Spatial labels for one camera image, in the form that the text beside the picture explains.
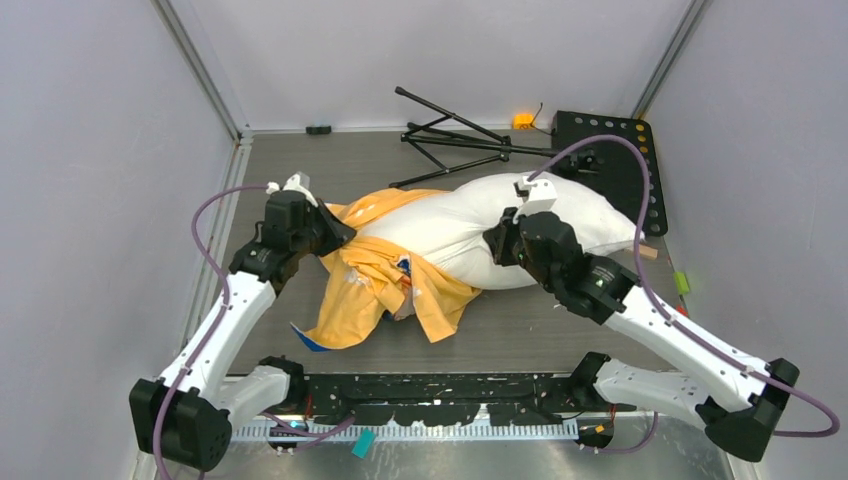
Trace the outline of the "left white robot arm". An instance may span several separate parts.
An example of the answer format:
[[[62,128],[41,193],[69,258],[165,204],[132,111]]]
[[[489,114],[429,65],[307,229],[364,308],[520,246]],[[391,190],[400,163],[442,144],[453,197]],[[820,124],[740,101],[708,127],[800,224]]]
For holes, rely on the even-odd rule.
[[[227,268],[210,263],[221,291],[183,350],[153,380],[140,379],[129,403],[139,448],[160,478],[170,462],[205,475],[226,454],[233,433],[276,407],[298,412],[307,398],[304,368],[283,356],[261,360],[233,385],[224,380],[258,320],[307,256],[324,257],[349,243],[353,228],[305,187],[264,186],[264,217]]]

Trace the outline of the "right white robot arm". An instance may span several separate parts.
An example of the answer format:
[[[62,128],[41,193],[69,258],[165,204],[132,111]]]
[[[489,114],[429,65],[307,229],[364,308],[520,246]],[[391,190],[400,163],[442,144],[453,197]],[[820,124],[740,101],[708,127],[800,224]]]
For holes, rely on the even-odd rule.
[[[794,364],[748,355],[668,311],[634,272],[584,251],[573,228],[552,212],[525,216],[507,208],[483,238],[495,264],[521,267],[567,311],[639,342],[675,368],[649,371],[589,352],[567,380],[577,406],[653,410],[701,429],[730,455],[762,460],[789,400],[785,389],[799,377]]]

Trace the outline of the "yellow printed pillowcase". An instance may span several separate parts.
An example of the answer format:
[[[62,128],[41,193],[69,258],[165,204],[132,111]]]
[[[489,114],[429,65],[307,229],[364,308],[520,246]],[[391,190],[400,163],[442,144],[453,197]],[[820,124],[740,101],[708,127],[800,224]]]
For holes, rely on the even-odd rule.
[[[365,232],[402,207],[419,206],[443,190],[384,189],[347,205],[330,203],[328,209],[355,230],[345,246],[320,258],[329,279],[317,325],[292,329],[312,351],[340,350],[358,345],[385,314],[410,306],[427,339],[441,341],[456,333],[466,306],[480,293],[431,264],[417,253]]]

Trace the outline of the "white pillow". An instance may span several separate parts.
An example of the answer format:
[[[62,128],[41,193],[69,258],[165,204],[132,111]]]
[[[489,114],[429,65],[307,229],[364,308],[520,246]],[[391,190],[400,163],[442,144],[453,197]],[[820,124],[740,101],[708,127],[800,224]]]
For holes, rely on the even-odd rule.
[[[514,184],[525,175],[489,175],[453,191],[414,200],[360,227],[357,236],[386,240],[474,288],[531,286],[534,279],[521,267],[496,265],[483,238],[486,230],[496,226],[504,209],[522,204]],[[635,224],[605,197],[551,173],[542,173],[537,179],[556,190],[551,211],[574,228],[584,251],[609,255],[632,245]]]

